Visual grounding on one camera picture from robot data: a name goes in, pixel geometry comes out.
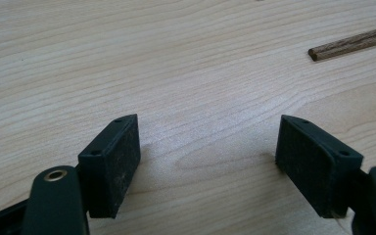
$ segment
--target clamp jaw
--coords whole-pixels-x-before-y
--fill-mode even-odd
[[[341,218],[355,211],[352,233],[376,234],[376,166],[360,167],[363,156],[301,118],[282,116],[276,163],[319,216]]]
[[[78,155],[78,166],[42,171],[29,199],[0,211],[0,234],[89,234],[86,213],[115,218],[139,162],[137,115],[113,120]]]

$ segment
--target metal rivet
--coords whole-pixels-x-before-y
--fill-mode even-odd
[[[53,182],[53,181],[57,181],[57,180],[64,178],[64,176],[66,175],[67,175],[66,170],[56,169],[54,171],[47,173],[47,175],[44,176],[44,180],[48,182]]]

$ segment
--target wooden stick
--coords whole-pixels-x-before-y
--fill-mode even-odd
[[[376,29],[309,49],[307,53],[314,61],[320,61],[372,46],[376,46]]]

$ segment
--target screw hole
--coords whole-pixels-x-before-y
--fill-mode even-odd
[[[64,176],[66,175],[67,175],[66,170],[56,169],[52,172],[49,172],[47,175],[45,175],[44,180],[48,182],[57,181],[57,180],[64,178]]]
[[[344,150],[341,150],[339,153],[340,153],[340,155],[344,155],[344,156],[349,156],[350,155],[349,152],[344,151]]]
[[[100,150],[93,150],[93,151],[91,151],[90,154],[91,155],[100,155],[100,154],[102,154],[102,151],[100,151]]]

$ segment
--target wood grain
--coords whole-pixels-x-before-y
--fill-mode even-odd
[[[376,28],[376,1],[0,0],[0,210],[137,113],[142,162],[92,234],[347,234],[276,168],[280,116],[376,165],[376,48],[307,48]]]

